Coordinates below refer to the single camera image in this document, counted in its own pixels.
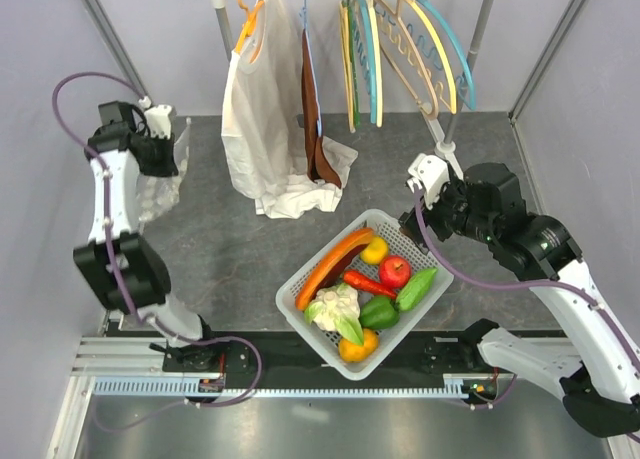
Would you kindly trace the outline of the clear dotted zip top bag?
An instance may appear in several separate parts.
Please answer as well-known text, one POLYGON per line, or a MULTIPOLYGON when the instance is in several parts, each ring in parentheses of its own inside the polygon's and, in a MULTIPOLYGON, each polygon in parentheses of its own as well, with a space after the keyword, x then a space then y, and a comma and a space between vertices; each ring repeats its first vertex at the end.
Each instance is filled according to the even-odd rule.
POLYGON ((185 128, 174 144, 174 161, 178 174, 171 177, 141 176, 137 183, 139 220, 150 223, 169 212, 180 200, 180 186, 186 176, 190 156, 192 119, 185 118, 185 128))

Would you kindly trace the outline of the yellow plastic hanger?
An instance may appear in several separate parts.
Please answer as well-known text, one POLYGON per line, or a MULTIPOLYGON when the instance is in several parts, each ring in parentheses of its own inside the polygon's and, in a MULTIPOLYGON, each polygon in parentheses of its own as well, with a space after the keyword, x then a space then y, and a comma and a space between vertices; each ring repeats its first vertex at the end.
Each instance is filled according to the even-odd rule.
POLYGON ((416 69, 418 76, 425 81, 431 97, 430 109, 415 94, 411 83, 405 78, 392 58, 388 54, 386 54, 386 58, 406 88, 415 97, 416 104, 421 111, 426 113, 428 119, 438 117, 441 105, 452 114, 459 113, 464 105, 464 98, 459 99, 459 92, 461 87, 466 84, 466 80, 469 80, 471 85, 471 105, 474 106, 475 90, 472 74, 459 41, 446 20, 428 0, 396 0, 396 3, 396 8, 386 14, 385 24, 388 25, 389 30, 387 36, 397 46, 398 51, 406 57, 408 63, 416 69), (416 15, 419 23, 426 30, 425 35, 414 36, 414 25, 402 20, 401 9, 403 6, 416 15), (439 25, 445 39, 451 44, 454 58, 462 66, 461 76, 454 75, 440 31, 432 20, 435 20, 439 25))

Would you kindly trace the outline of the green hanger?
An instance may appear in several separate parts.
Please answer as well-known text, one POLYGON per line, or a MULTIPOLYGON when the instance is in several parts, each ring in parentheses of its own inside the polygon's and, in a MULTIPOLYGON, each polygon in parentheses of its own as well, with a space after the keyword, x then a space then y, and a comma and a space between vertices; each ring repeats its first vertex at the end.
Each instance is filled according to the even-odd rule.
POLYGON ((345 8, 347 11, 347 44, 349 51, 349 62, 351 67, 351 82, 353 89, 353 115, 354 115, 354 128, 357 129, 360 126, 360 110, 359 110, 359 94, 357 90, 357 78, 354 59, 354 46, 353 46, 353 29, 352 29, 352 13, 350 8, 350 0, 345 0, 345 8))

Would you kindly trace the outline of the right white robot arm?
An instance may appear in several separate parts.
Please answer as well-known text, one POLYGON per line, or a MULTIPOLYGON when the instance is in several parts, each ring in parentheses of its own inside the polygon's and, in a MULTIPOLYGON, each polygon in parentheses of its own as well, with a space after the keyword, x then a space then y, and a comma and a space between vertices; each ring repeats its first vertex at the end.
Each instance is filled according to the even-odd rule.
POLYGON ((507 370, 558 399, 593 436, 637 441, 639 346, 598 290, 567 227, 528 211, 518 177, 503 163, 476 164, 458 175, 447 161, 421 154, 408 174, 414 208, 401 216, 405 233, 467 284, 531 291, 578 353, 563 359, 480 319, 463 333, 460 365, 473 373, 487 366, 507 370), (491 283, 457 270, 435 246, 453 235, 485 245, 515 281, 491 283))

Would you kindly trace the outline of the red apple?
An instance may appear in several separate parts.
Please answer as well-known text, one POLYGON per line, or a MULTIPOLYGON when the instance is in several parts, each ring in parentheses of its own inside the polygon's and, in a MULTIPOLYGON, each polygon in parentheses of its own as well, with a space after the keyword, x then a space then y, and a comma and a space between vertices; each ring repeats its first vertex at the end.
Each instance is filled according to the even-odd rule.
POLYGON ((380 282, 392 289, 404 287, 412 275, 409 262, 397 255, 385 257, 378 265, 378 276, 380 282))

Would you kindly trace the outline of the green bell pepper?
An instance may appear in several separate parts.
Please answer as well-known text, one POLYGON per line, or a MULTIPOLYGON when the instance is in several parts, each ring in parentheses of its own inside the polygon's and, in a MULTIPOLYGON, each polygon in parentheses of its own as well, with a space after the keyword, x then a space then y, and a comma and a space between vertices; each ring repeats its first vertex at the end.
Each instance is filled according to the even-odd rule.
POLYGON ((377 295, 361 307, 359 321, 364 328, 384 330, 399 322, 399 312, 391 298, 377 295))

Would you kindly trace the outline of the orange carrot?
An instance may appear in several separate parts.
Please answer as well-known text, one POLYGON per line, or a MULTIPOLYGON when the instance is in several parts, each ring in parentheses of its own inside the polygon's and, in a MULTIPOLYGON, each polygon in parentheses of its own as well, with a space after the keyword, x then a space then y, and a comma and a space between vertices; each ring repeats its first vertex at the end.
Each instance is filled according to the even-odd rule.
POLYGON ((373 295, 383 295, 392 300, 395 300, 397 297, 396 292, 393 289, 376 282, 357 270, 345 271, 342 278, 346 284, 357 290, 368 292, 373 295))

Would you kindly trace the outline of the teal plastic hanger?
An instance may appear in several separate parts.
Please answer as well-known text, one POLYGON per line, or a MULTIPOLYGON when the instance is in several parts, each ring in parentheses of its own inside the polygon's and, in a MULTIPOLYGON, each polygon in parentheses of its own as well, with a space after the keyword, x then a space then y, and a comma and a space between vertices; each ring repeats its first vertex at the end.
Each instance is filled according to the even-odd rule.
POLYGON ((408 30, 432 78, 440 103, 452 114, 476 107, 476 87, 456 33, 430 0, 408 0, 408 30))

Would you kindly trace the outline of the orange hanger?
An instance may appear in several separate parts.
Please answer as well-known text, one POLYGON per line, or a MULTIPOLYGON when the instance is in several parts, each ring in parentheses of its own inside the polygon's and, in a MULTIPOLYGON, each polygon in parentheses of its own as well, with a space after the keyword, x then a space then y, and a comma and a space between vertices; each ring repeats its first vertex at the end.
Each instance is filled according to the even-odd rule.
POLYGON ((246 14, 246 21, 244 22, 234 52, 238 55, 241 54, 245 45, 249 43, 257 27, 257 19, 260 10, 264 6, 264 0, 257 0, 254 7, 250 9, 244 2, 244 0, 236 0, 238 6, 246 14))

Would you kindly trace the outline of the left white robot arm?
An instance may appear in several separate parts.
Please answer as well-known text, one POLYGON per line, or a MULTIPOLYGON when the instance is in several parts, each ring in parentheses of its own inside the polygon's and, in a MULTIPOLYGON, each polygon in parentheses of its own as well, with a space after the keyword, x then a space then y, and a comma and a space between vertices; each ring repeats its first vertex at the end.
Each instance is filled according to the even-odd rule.
POLYGON ((185 361, 196 371, 211 371, 220 350, 208 341, 210 328, 175 298, 168 267, 141 232, 140 178, 178 174, 175 110, 144 98, 104 103, 98 112, 101 124, 83 144, 94 178, 94 217, 74 263, 106 310, 153 327, 168 346, 186 347, 185 361))

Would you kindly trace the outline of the white t-shirt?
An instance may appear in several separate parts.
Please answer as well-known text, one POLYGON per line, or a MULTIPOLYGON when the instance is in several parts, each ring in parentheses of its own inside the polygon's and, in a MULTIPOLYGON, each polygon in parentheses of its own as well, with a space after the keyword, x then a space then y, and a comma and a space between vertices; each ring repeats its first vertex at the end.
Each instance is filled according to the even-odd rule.
POLYGON ((231 56, 221 138, 236 191, 271 219, 336 210, 356 150, 326 138, 322 151, 340 183, 307 172, 303 111, 303 44, 284 0, 259 0, 255 32, 231 56))

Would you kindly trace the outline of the brown cloth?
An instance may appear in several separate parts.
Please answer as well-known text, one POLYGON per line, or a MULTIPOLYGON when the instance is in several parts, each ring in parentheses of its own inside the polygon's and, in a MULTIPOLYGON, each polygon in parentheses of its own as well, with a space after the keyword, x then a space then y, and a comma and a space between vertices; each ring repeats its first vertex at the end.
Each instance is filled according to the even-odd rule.
POLYGON ((323 149, 321 115, 307 31, 302 33, 301 98, 303 110, 306 172, 312 181, 323 180, 341 188, 342 181, 329 163, 323 149))

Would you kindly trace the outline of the orange pumpkin slice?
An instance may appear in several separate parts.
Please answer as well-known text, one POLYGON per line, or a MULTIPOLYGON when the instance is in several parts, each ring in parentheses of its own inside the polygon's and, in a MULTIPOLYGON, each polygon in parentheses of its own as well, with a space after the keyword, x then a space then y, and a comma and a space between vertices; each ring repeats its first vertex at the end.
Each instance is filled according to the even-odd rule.
POLYGON ((375 232, 370 227, 357 229, 334 245, 310 273, 299 291, 295 306, 304 311, 322 287, 333 284, 347 265, 373 240, 375 232))

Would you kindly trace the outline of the light blue hanger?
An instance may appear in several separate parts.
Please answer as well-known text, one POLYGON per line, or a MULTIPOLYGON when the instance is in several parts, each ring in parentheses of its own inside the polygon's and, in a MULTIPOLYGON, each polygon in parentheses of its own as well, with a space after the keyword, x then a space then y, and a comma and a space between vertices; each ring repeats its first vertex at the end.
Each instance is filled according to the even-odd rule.
POLYGON ((377 122, 377 80, 373 31, 366 0, 351 0, 355 10, 356 52, 365 79, 370 104, 370 122, 377 122))

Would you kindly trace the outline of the white plastic basket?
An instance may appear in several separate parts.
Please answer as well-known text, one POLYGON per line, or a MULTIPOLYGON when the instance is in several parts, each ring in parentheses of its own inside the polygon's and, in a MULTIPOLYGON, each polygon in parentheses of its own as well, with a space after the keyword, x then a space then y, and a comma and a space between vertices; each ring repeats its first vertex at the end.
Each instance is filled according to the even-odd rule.
MULTIPOLYGON (((340 273, 336 281, 324 288, 345 283, 342 276, 347 270, 357 270, 367 277, 380 282, 378 276, 378 265, 365 264, 360 253, 355 256, 349 265, 340 273)), ((289 280, 287 280, 276 294, 276 304, 280 312, 285 316, 287 322, 297 331, 297 333, 315 350, 331 367, 335 368, 342 376, 351 380, 362 380, 400 344, 405 336, 416 326, 419 320, 429 311, 435 302, 444 294, 453 281, 452 274, 447 271, 432 255, 425 254, 414 242, 401 231, 397 219, 389 216, 379 209, 369 209, 360 214, 332 241, 316 253, 306 264, 304 264, 289 280), (343 338, 337 332, 325 332, 320 330, 315 324, 307 324, 304 318, 304 311, 300 311, 295 306, 296 297, 309 277, 312 270, 320 262, 322 257, 349 233, 364 227, 374 230, 374 236, 380 236, 389 245, 389 255, 397 255, 406 259, 412 269, 411 277, 418 271, 435 267, 438 272, 435 276, 431 289, 424 299, 412 310, 399 312, 396 309, 396 299, 393 300, 395 309, 399 312, 399 322, 391 328, 384 330, 373 330, 378 335, 378 348, 364 361, 359 363, 346 363, 339 355, 338 345, 343 338)), ((357 290, 358 301, 361 307, 372 297, 377 296, 368 292, 357 290)))

